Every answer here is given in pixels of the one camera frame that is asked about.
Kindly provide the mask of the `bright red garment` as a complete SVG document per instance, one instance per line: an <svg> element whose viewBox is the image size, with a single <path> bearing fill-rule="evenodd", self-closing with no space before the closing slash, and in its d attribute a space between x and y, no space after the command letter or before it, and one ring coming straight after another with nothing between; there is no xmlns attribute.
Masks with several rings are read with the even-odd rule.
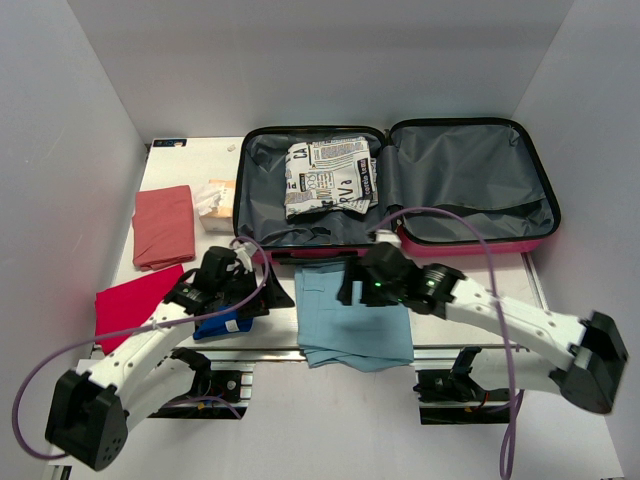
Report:
<svg viewBox="0 0 640 480"><path fill-rule="evenodd" d="M141 326L183 273L176 265L97 293L95 334Z"/></svg>

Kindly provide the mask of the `newspaper print garment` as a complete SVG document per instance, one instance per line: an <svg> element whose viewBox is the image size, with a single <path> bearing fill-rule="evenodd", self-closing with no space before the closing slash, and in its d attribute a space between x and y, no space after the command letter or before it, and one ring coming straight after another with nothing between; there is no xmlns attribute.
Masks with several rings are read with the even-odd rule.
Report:
<svg viewBox="0 0 640 480"><path fill-rule="evenodd" d="M300 142L285 156L285 216L366 214L379 201L376 160L363 136Z"/></svg>

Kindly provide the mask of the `royal blue towel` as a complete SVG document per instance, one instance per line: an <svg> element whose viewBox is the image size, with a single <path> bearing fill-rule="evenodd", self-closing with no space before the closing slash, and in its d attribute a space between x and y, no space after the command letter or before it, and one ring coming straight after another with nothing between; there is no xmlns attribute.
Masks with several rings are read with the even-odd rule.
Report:
<svg viewBox="0 0 640 480"><path fill-rule="evenodd" d="M196 324L192 338L200 341L236 333L247 333L253 327L254 318L243 317L237 310L231 310L223 315L208 314L205 319L197 321Z"/></svg>

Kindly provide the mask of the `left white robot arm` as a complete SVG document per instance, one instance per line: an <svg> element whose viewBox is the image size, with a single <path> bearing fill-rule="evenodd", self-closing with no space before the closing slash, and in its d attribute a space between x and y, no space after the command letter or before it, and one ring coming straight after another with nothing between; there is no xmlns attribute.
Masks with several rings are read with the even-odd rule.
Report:
<svg viewBox="0 0 640 480"><path fill-rule="evenodd" d="M258 280L254 249L214 246L199 267L185 272L144 322L104 359L70 370L54 389L46 440L94 471L121 453L130 431L164 406L200 401L211 390L210 360L181 342L194 322L223 316L240 322L295 303L268 263Z"/></svg>

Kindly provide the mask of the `light blue garment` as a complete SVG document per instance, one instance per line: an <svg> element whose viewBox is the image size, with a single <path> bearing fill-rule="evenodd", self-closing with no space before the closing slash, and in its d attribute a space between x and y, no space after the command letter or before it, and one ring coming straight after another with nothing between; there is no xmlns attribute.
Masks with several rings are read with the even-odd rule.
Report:
<svg viewBox="0 0 640 480"><path fill-rule="evenodd" d="M414 361L410 317L400 305L345 306L337 299L344 266L298 266L294 274L300 349L312 368L343 364L376 372Z"/></svg>

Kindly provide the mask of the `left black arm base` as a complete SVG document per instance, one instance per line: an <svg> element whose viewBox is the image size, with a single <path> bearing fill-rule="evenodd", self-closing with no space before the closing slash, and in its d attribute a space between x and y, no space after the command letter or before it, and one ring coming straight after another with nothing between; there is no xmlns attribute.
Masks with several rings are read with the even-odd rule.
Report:
<svg viewBox="0 0 640 480"><path fill-rule="evenodd" d="M241 420L251 399L250 365L215 364L191 392L150 415L154 419Z"/></svg>

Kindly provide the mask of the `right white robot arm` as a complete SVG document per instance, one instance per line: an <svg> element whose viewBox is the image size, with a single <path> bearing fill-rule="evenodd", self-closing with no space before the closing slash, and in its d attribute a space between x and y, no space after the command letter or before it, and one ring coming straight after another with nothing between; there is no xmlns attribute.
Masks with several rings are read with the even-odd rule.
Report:
<svg viewBox="0 0 640 480"><path fill-rule="evenodd" d="M510 353L466 346L449 371L421 371L415 391L425 403L481 402L496 390L557 394L585 411L607 415L614 406L629 354L615 321L593 312L588 318L495 298L480 283L449 266L418 266L384 242L348 258L338 301L367 307L402 305L424 315L506 333Z"/></svg>

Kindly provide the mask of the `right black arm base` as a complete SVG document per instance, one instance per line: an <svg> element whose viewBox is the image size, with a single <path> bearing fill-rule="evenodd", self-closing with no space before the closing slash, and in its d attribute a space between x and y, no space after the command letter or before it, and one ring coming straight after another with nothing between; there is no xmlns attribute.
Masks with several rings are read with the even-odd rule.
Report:
<svg viewBox="0 0 640 480"><path fill-rule="evenodd" d="M471 379L481 347L463 348L450 367L419 367L413 391L423 426L508 424L508 388L487 389Z"/></svg>

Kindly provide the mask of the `salmon pink garment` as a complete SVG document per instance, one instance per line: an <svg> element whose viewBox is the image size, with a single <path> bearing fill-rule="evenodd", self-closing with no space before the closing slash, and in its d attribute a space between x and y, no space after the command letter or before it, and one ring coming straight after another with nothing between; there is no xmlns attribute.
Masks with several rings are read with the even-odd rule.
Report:
<svg viewBox="0 0 640 480"><path fill-rule="evenodd" d="M161 270L196 256L191 189L179 185L139 191L132 217L133 265Z"/></svg>

